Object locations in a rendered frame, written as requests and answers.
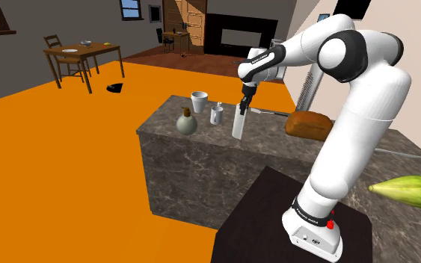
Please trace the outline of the wooden dining table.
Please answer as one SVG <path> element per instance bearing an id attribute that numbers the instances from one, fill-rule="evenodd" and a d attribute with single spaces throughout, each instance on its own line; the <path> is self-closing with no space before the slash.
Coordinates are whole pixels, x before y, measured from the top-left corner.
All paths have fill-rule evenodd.
<path id="1" fill-rule="evenodd" d="M 56 47 L 51 49 L 44 49 L 43 53 L 46 56 L 46 59 L 49 63 L 50 70 L 52 71 L 53 77 L 55 79 L 55 83 L 57 84 L 58 89 L 61 89 L 61 82 L 60 79 L 55 71 L 54 64 L 51 60 L 52 57 L 66 57 L 66 58 L 75 58 L 79 59 L 81 71 L 83 74 L 83 79 L 85 84 L 87 85 L 87 90 L 89 94 L 92 94 L 89 78 L 87 76 L 87 70 L 85 68 L 84 62 L 87 58 L 93 57 L 96 55 L 102 55 L 109 52 L 117 52 L 120 64 L 120 72 L 122 77 L 125 77 L 124 69 L 123 69 L 123 62 L 121 58 L 120 46 L 119 45 L 110 45 L 105 46 L 102 43 L 91 43 L 90 46 L 76 46 L 76 45 L 68 45 L 62 47 Z"/>

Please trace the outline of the white flared cup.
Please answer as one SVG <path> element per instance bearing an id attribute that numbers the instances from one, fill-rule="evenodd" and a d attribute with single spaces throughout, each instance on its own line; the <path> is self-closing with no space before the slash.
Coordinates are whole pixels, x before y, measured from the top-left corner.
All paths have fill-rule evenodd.
<path id="1" fill-rule="evenodd" d="M 201 114 L 204 112 L 206 103 L 208 101 L 208 93 L 203 91 L 194 91 L 191 93 L 191 101 L 194 113 Z"/>

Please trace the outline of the grey metal utensil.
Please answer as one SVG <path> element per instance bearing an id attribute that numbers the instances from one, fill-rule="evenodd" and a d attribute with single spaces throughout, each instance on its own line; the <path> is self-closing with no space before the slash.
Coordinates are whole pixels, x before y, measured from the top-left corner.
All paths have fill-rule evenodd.
<path id="1" fill-rule="evenodd" d="M 408 154 L 408 153 L 403 153 L 403 152 L 395 152 L 395 151 L 391 151 L 391 150 L 387 150 L 387 149 L 375 148 L 374 150 L 376 152 L 383 152 L 383 153 L 388 153 L 388 154 L 392 154 L 392 155 L 403 156 L 403 157 L 406 157 L 406 158 L 421 158 L 420 155 L 413 155 L 413 154 Z"/>

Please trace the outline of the tall white rectangular box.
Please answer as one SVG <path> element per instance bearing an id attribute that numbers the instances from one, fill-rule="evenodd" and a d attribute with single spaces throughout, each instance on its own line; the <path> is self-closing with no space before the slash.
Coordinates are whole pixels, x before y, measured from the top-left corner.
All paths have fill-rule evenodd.
<path id="1" fill-rule="evenodd" d="M 246 113 L 241 114 L 240 104 L 236 105 L 235 116 L 233 120 L 232 136 L 238 140 L 242 139 Z"/>

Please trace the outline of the dark robot stand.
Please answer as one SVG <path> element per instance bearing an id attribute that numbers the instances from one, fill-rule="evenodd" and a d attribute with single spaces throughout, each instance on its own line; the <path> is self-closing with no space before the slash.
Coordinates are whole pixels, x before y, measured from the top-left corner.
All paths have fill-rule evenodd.
<path id="1" fill-rule="evenodd" d="M 289 240 L 282 214 L 301 183 L 265 167 L 218 230 L 211 263 L 329 263 Z M 372 263 L 369 218 L 341 202 L 334 207 L 335 227 L 343 241 L 337 263 Z"/>

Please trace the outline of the green yellow squash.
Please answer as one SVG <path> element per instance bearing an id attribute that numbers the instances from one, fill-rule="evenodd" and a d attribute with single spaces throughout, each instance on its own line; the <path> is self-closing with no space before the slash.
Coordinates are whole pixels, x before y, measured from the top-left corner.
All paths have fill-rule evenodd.
<path id="1" fill-rule="evenodd" d="M 368 191 L 406 205 L 421 208 L 421 176 L 409 175 L 370 185 Z"/>

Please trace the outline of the black wall panel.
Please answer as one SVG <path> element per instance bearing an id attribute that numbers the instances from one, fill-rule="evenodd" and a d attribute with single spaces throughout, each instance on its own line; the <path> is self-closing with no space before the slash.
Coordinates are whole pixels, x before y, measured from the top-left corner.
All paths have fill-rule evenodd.
<path id="1" fill-rule="evenodd" d="M 371 0 L 338 0 L 333 15 L 345 14 L 353 20 L 362 20 Z"/>

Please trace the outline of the small wooden desk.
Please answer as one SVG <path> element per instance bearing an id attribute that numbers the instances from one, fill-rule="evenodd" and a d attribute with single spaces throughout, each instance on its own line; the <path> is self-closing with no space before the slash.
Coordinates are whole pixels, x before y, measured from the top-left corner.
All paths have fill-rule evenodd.
<path id="1" fill-rule="evenodd" d="M 169 31 L 162 33 L 162 51 L 172 52 L 174 44 L 179 43 L 179 54 L 184 57 L 190 52 L 191 38 L 188 32 Z"/>

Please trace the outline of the wooden door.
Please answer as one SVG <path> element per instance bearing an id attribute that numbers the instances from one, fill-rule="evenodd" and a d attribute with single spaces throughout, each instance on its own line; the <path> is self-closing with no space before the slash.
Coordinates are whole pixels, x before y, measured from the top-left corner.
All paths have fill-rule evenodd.
<path id="1" fill-rule="evenodd" d="M 193 46 L 204 46 L 207 0 L 162 0 L 165 32 L 190 34 Z"/>

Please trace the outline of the round grey soap dispenser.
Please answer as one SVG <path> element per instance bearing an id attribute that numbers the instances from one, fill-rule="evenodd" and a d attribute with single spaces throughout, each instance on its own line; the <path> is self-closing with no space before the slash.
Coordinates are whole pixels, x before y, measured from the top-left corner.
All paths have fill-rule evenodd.
<path id="1" fill-rule="evenodd" d="M 176 121 L 176 128 L 180 134 L 191 135 L 197 131 L 197 119 L 191 115 L 190 108 L 182 107 L 183 113 Z"/>

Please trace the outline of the black fireplace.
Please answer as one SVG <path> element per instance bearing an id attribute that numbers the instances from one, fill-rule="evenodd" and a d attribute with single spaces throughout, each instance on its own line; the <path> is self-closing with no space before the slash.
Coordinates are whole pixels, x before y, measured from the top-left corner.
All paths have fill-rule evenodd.
<path id="1" fill-rule="evenodd" d="M 274 39 L 278 21 L 275 19 L 261 19 L 246 16 L 232 16 L 225 14 L 207 13 L 203 50 L 205 54 L 226 55 L 246 58 L 252 47 L 268 48 Z M 223 30 L 245 31 L 261 33 L 259 43 L 242 45 L 222 43 Z"/>

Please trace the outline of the small dark framed window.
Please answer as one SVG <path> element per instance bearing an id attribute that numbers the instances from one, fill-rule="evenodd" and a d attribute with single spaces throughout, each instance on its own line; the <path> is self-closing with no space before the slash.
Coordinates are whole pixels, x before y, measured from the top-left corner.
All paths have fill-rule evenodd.
<path id="1" fill-rule="evenodd" d="M 143 20 L 141 0 L 119 0 L 121 18 L 123 21 Z"/>

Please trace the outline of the brown bread loaf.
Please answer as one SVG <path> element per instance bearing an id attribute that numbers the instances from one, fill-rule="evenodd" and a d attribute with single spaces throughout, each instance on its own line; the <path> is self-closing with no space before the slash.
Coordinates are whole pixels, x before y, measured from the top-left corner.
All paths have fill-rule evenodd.
<path id="1" fill-rule="evenodd" d="M 285 132 L 294 137 L 325 141 L 334 124 L 325 115 L 312 111 L 291 113 L 284 126 Z"/>

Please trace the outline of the white mug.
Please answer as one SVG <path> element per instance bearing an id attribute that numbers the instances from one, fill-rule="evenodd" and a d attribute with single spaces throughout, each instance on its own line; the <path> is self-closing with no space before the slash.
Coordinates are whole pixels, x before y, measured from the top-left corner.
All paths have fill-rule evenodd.
<path id="1" fill-rule="evenodd" d="M 220 125 L 223 119 L 224 109 L 221 106 L 214 106 L 211 109 L 210 123 Z"/>

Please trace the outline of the wooden chair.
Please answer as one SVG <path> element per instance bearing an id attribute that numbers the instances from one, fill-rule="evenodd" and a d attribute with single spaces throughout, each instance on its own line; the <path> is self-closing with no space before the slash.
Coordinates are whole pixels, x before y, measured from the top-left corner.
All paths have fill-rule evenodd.
<path id="1" fill-rule="evenodd" d="M 62 47 L 62 43 L 58 38 L 57 34 L 54 35 L 50 35 L 47 37 L 43 38 L 46 45 L 48 46 L 49 49 L 53 49 L 53 48 L 58 48 L 58 47 Z M 55 59 L 55 63 L 57 65 L 58 68 L 58 78 L 60 81 L 62 81 L 62 77 L 63 76 L 78 76 L 81 78 L 82 82 L 84 82 L 84 77 L 83 77 L 83 73 L 82 73 L 82 69 L 81 69 L 81 63 L 79 59 L 76 58 L 66 58 L 66 57 L 62 57 L 59 58 L 57 56 L 54 56 Z M 67 74 L 62 74 L 61 73 L 61 64 L 65 64 L 67 66 Z M 70 66 L 71 65 L 76 65 L 77 66 L 77 70 L 71 69 Z"/>

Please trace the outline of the dark wall picture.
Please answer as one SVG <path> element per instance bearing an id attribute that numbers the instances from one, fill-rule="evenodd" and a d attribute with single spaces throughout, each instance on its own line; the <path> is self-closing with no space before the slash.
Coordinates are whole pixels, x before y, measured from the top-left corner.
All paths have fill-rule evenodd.
<path id="1" fill-rule="evenodd" d="M 161 22 L 162 21 L 162 7 L 160 5 L 150 4 L 148 8 L 149 8 L 150 23 Z"/>

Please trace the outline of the dark desk chair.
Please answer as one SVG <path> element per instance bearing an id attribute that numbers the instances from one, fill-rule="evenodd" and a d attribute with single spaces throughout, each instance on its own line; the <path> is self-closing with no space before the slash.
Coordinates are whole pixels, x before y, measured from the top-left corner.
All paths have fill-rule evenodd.
<path id="1" fill-rule="evenodd" d="M 163 30 L 161 28 L 157 28 L 156 33 L 159 43 L 162 45 L 162 51 L 164 53 L 171 52 L 175 49 L 175 41 L 173 37 L 163 35 Z"/>

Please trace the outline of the white handled knife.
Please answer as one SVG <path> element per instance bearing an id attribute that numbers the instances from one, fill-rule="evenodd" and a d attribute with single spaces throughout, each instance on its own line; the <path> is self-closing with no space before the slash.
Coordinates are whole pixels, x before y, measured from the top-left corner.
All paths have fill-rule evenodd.
<path id="1" fill-rule="evenodd" d="M 282 117 L 289 117 L 288 114 L 282 114 L 282 113 L 277 113 L 277 112 L 270 112 L 270 111 L 261 111 L 260 109 L 257 108 L 250 108 L 251 112 L 257 113 L 257 114 L 274 114 L 274 115 L 278 115 L 278 116 L 282 116 Z"/>

